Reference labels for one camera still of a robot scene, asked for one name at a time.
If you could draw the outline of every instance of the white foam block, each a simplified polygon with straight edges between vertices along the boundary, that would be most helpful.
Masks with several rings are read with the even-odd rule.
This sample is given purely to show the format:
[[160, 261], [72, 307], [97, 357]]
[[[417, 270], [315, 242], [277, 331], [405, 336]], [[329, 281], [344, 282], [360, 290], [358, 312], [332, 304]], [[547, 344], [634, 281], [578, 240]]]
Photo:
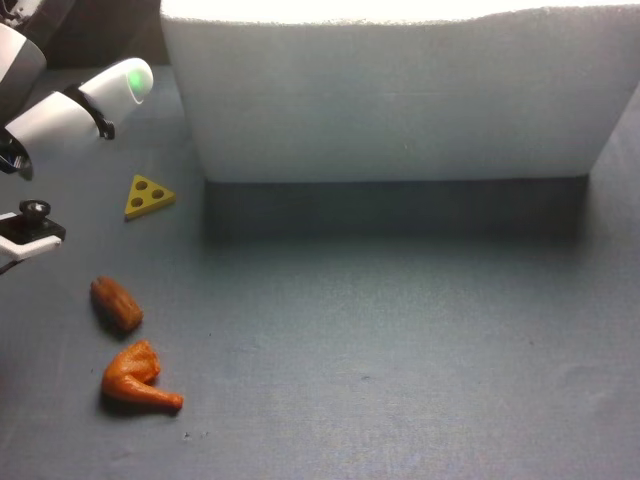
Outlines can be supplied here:
[[640, 80], [640, 4], [163, 0], [207, 177], [578, 176]]

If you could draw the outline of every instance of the gray tabletop surface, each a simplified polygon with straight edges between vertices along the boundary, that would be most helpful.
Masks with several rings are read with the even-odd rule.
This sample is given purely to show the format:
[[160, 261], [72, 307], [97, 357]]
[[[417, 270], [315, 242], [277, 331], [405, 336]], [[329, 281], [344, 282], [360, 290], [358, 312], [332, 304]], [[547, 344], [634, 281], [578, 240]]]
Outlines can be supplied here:
[[[640, 478], [640, 95], [589, 179], [229, 187], [155, 74], [115, 142], [0, 178], [68, 229], [0, 277], [2, 480]], [[178, 201], [125, 223], [136, 173]], [[175, 416], [101, 398], [141, 338]]]

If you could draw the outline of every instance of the green light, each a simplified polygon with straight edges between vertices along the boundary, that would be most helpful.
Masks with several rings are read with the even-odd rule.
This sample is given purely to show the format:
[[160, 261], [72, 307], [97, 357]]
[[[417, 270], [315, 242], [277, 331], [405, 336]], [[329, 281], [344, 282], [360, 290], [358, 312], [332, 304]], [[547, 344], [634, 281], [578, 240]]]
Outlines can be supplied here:
[[144, 82], [140, 73], [131, 72], [129, 74], [129, 87], [131, 87], [131, 91], [133, 91], [134, 94], [142, 92], [144, 89]]

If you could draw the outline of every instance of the black cable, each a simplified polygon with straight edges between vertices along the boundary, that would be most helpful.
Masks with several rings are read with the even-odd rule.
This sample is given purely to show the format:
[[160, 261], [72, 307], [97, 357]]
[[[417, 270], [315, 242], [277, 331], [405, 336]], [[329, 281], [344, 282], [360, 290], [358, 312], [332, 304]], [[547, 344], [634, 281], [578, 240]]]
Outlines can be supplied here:
[[13, 260], [13, 261], [7, 263], [4, 267], [0, 267], [0, 275], [4, 275], [5, 273], [7, 273], [9, 270], [11, 270], [16, 265], [20, 265], [22, 262], [24, 262], [24, 260]]
[[8, 20], [15, 20], [16, 18], [18, 18], [17, 15], [9, 12], [7, 4], [4, 3], [4, 0], [0, 0], [0, 14]]

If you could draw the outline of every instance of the black knob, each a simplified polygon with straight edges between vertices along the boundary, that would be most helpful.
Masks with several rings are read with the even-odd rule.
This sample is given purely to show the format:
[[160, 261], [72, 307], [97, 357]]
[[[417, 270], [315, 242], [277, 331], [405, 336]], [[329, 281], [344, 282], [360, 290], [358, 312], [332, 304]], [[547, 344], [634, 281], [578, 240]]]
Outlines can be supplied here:
[[40, 225], [51, 213], [51, 205], [42, 200], [24, 200], [20, 202], [20, 211], [29, 225]]

